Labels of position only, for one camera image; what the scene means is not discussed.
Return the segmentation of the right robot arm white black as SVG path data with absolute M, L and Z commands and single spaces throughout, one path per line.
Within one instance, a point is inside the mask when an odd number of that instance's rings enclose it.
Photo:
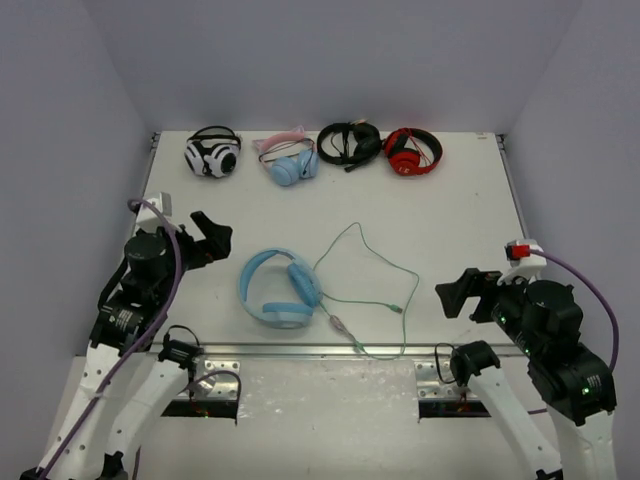
M 524 354 L 558 445 L 552 447 L 537 430 L 487 342 L 453 348 L 449 364 L 454 382 L 480 399 L 526 478 L 616 478 L 613 373 L 579 340 L 583 312 L 572 287 L 549 280 L 503 283 L 500 277 L 498 271 L 468 268 L 435 291 L 448 318 L 457 317 L 467 299 L 477 298 L 472 321 L 497 324 Z

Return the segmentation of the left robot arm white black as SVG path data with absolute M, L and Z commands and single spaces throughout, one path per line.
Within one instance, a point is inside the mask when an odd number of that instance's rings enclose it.
M 229 257 L 232 229 L 201 211 L 194 239 L 157 210 L 125 243 L 98 300 L 83 375 L 52 446 L 24 479 L 131 479 L 144 435 L 173 399 L 190 390 L 203 349 L 170 336 L 148 351 L 183 275 Z

